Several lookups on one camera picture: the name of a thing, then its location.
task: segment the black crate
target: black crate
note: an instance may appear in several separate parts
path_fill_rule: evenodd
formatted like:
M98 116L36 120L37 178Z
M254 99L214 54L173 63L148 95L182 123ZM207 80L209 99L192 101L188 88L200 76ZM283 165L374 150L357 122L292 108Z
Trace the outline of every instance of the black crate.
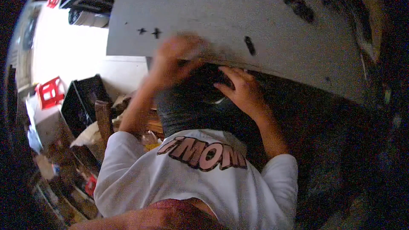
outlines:
M100 75L80 81L74 80L69 85L61 113L75 138L96 121L96 100L112 102Z

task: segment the hand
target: hand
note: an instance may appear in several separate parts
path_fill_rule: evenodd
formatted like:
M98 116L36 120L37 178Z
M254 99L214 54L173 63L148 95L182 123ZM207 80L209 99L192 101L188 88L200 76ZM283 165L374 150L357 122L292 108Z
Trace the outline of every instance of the hand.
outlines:
M199 53L207 42L201 37L185 33L168 38L157 50L150 73L150 80L159 88L165 88L179 83L190 75L190 72L202 65L200 60L194 60L183 67L178 66L180 59L190 59Z
M232 100L239 109L253 120L256 120L259 116L271 114L254 76L244 72L242 69L229 67L219 67L219 69L231 79L235 90L232 90L225 84L214 84L214 87Z

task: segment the white cloth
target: white cloth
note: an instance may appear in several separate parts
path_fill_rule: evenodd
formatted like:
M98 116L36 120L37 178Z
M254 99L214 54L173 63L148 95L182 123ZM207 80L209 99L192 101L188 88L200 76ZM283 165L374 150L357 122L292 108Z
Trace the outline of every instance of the white cloth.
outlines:
M283 154L260 174L239 152L232 134L181 131L144 153L131 134L108 141L96 184L95 204L104 217L163 199L196 197L230 229L292 229L297 202L297 162Z

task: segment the red plastic stool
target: red plastic stool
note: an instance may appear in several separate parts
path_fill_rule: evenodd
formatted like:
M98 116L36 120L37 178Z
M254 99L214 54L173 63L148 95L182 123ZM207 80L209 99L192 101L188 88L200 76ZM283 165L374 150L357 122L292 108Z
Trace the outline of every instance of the red plastic stool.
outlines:
M48 0L47 1L47 7L49 8L54 8L58 4L60 0Z
M37 84L36 92L42 110L58 105L64 99L64 94L59 92L60 81L60 77L56 77L45 84Z

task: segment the white panel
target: white panel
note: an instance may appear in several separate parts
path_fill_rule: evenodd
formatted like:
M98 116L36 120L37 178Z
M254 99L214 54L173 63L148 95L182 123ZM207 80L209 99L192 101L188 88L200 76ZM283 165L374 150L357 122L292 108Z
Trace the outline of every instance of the white panel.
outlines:
M152 56L165 37L193 30L233 52L230 64L363 102L363 70L345 16L320 0L305 1L315 12L314 24L296 16L283 0L116 0L107 54ZM163 32L160 39L151 34L156 27ZM139 35L140 28L148 32ZM254 57L245 36L255 45Z

